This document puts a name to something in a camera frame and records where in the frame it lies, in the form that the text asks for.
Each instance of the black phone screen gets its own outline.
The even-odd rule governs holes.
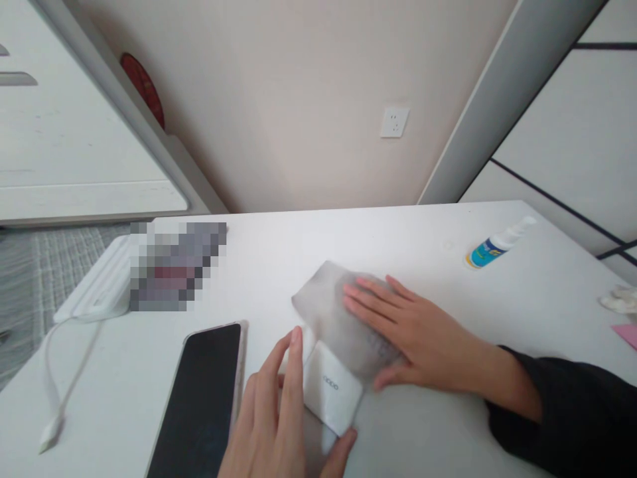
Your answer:
[[[147,478],[215,477],[228,445],[241,326],[184,345]]]

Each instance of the charging cable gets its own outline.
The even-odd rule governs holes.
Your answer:
[[[91,337],[91,341],[86,347],[86,351],[84,352],[84,356],[82,357],[82,361],[80,362],[80,366],[78,367],[77,372],[73,379],[71,380],[70,385],[68,386],[68,390],[66,391],[64,398],[60,399],[60,394],[58,393],[58,388],[55,385],[55,381],[53,381],[53,375],[51,373],[50,359],[48,357],[48,350],[50,348],[51,338],[53,334],[57,332],[57,330],[69,320],[76,320],[81,323],[95,323],[97,322],[97,326],[93,332]],[[66,410],[66,405],[68,403],[68,399],[73,392],[73,388],[78,382],[80,375],[82,375],[82,371],[88,362],[88,357],[91,355],[93,348],[95,347],[95,342],[98,339],[98,335],[100,334],[100,330],[102,329],[102,325],[104,324],[104,318],[93,319],[93,320],[81,320],[77,317],[69,317],[62,322],[55,324],[55,326],[46,334],[42,345],[40,346],[40,357],[42,360],[42,373],[44,374],[44,387],[46,390],[46,397],[48,398],[48,404],[51,409],[51,420],[48,425],[43,429],[42,435],[40,436],[40,451],[42,454],[46,450],[54,447],[60,434],[62,433],[62,428],[64,427],[64,412]]]

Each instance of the spray bottle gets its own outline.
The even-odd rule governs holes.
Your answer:
[[[519,223],[507,227],[502,232],[494,234],[476,247],[464,258],[464,264],[471,270],[480,270],[490,262],[499,258],[502,254],[511,250],[516,242],[526,233],[526,230],[537,221],[531,216],[526,216]]]

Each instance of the blue label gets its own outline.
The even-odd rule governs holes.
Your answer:
[[[495,247],[491,243],[491,240],[487,239],[486,241],[481,243],[481,245],[474,249],[474,251],[469,256],[469,262],[475,268],[480,269],[489,264],[489,262],[494,261],[495,259],[500,257],[505,252],[506,251]]]

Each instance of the wrist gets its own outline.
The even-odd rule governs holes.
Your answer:
[[[515,360],[507,351],[496,345],[480,341],[471,360],[470,373],[466,379],[464,391],[489,400],[495,380],[498,379],[502,367],[510,359]]]
[[[535,384],[517,358],[488,345],[476,366],[470,392],[536,423],[542,420],[542,402]]]

